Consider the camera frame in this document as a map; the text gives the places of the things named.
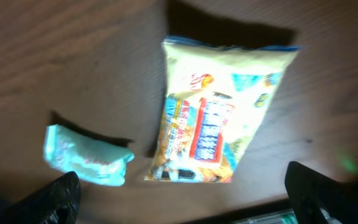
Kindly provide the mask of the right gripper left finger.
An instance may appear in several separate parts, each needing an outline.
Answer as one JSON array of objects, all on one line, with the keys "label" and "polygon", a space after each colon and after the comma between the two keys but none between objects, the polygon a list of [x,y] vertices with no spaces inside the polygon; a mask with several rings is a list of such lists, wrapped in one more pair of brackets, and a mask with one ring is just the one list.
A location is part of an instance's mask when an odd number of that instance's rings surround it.
[{"label": "right gripper left finger", "polygon": [[0,197],[0,224],[75,224],[80,200],[80,180],[67,172],[16,203]]}]

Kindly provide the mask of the yellow snack bag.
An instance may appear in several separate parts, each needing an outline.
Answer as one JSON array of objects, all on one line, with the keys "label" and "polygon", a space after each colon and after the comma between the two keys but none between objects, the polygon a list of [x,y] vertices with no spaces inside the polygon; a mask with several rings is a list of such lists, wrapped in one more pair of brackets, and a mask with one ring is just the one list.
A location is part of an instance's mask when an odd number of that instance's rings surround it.
[{"label": "yellow snack bag", "polygon": [[145,180],[229,183],[298,47],[166,37],[167,90]]}]

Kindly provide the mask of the mint wet wipes pack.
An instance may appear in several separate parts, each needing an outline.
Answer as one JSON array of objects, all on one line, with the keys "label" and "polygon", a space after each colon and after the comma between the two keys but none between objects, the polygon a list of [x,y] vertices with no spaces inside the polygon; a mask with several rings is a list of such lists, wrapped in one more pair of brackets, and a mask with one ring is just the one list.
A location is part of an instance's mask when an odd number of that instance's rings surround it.
[{"label": "mint wet wipes pack", "polygon": [[124,184],[134,153],[54,124],[46,128],[44,159],[55,170],[76,172],[81,180],[117,187]]}]

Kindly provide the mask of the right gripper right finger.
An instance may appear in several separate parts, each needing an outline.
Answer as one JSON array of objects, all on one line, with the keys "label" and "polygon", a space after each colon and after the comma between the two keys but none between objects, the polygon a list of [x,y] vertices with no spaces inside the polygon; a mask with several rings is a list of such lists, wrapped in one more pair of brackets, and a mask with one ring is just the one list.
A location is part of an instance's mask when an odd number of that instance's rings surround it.
[{"label": "right gripper right finger", "polygon": [[338,182],[291,161],[285,188],[298,223],[327,223],[323,210],[341,223],[358,223],[358,181]]}]

